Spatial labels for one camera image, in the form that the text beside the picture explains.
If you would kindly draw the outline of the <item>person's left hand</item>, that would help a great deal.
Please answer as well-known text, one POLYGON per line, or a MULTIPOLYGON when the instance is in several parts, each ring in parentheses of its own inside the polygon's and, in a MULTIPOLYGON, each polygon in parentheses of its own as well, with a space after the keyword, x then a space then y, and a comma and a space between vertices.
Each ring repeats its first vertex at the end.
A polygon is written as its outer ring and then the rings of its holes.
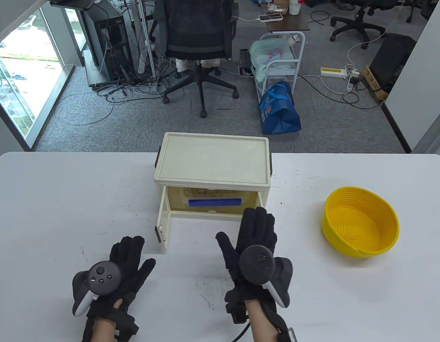
POLYGON ((128 312, 137 292, 156 265, 154 258, 145 260, 143 264, 140 263, 144 244, 145 239, 137 235, 135 237, 126 236, 113 245, 109 260, 119 267, 122 274, 121 281, 112 293, 102 295, 93 301, 87 312, 87 317, 107 318, 114 309, 124 313, 128 312), (115 305, 118 301, 121 301, 122 304, 116 308, 115 305))

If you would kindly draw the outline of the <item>person's right hand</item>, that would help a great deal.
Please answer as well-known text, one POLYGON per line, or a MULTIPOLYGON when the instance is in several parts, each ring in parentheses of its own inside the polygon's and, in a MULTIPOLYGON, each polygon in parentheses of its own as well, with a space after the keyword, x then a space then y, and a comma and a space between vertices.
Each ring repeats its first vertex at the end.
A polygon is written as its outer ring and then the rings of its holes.
POLYGON ((233 247, 224 232, 216 234, 215 238, 222 251, 225 267, 234 282, 233 290, 228 291, 225 295, 225 302, 240 303, 253 300, 270 301, 272 299, 268 290, 245 279, 239 267, 239 260, 245 249, 252 245, 264 246, 273 253, 277 243, 274 225, 274 216, 267 213, 265 208, 249 207, 243 213, 236 247, 233 247))

